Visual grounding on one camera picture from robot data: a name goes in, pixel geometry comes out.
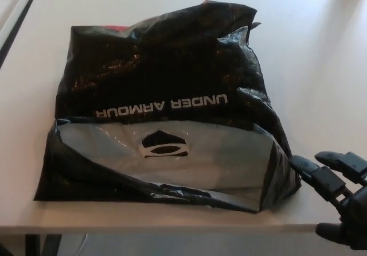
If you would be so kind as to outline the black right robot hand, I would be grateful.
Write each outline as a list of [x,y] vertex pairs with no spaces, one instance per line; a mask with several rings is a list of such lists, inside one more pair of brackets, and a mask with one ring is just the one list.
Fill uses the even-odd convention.
[[324,166],[292,156],[288,163],[301,179],[314,188],[340,214],[340,224],[319,223],[315,233],[352,250],[366,250],[366,160],[353,152],[319,152],[315,159]]

